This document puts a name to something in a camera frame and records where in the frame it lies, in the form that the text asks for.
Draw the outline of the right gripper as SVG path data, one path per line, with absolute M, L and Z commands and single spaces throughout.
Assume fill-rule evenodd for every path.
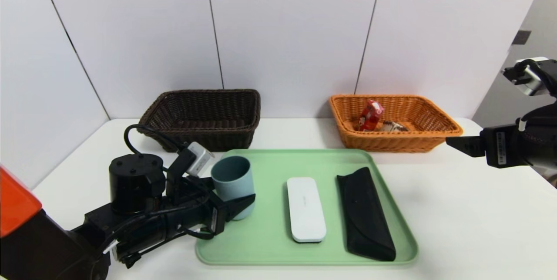
M 447 137 L 446 144 L 470 157 L 486 157 L 489 166 L 505 169 L 521 165 L 539 168 L 539 159 L 534 156 L 539 137 L 535 125 L 499 125 L 485 128 L 480 136 Z

